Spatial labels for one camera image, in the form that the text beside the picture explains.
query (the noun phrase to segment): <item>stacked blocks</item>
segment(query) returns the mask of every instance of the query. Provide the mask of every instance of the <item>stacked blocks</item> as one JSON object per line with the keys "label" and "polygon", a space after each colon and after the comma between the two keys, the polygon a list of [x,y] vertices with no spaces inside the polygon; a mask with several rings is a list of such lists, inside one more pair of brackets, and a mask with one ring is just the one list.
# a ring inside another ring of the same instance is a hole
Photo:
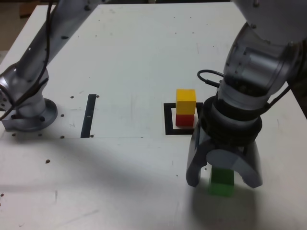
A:
{"label": "stacked blocks", "polygon": [[178,89],[176,93],[176,126],[192,127],[195,107],[195,90]]}
{"label": "stacked blocks", "polygon": [[231,196],[234,192],[235,175],[231,169],[211,168],[209,193],[217,196]]}

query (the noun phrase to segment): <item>black mark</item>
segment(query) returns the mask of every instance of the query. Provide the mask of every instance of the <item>black mark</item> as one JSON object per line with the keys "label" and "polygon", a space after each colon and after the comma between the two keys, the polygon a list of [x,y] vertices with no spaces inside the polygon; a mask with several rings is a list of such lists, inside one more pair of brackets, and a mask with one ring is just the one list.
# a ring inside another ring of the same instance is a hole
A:
{"label": "black mark", "polygon": [[55,201],[57,202],[57,200],[58,200],[58,191],[57,190],[54,191],[54,195],[55,195]]}
{"label": "black mark", "polygon": [[91,133],[92,127],[92,120],[94,115],[95,109],[95,102],[96,102],[96,94],[89,94],[86,104],[86,110],[84,114],[84,120],[81,130],[81,138],[89,138]]}
{"label": "black mark", "polygon": [[[193,128],[173,129],[172,108],[176,108],[176,103],[164,103],[164,123],[165,135],[192,135]],[[197,115],[201,114],[202,103],[196,103]]]}
{"label": "black mark", "polygon": [[84,7],[84,10],[85,10],[85,11],[90,11],[91,8],[90,8],[88,5],[86,5],[86,6]]}

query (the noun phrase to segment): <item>white table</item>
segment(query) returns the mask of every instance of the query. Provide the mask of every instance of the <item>white table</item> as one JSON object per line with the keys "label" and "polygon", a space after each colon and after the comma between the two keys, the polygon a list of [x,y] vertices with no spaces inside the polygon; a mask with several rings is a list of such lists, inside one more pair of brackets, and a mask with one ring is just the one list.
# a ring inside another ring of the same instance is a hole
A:
{"label": "white table", "polygon": [[[36,8],[0,72],[19,60],[46,10]],[[178,88],[195,89],[198,102],[214,95],[196,73],[223,71],[244,22],[232,3],[98,7],[48,66],[43,94],[65,116],[15,137],[0,127],[0,229],[306,229],[307,122],[291,92],[262,116],[263,186],[236,174],[232,198],[207,194],[210,166],[189,187],[190,136],[165,136],[163,103]],[[81,139],[90,93],[100,96],[94,138]]]}

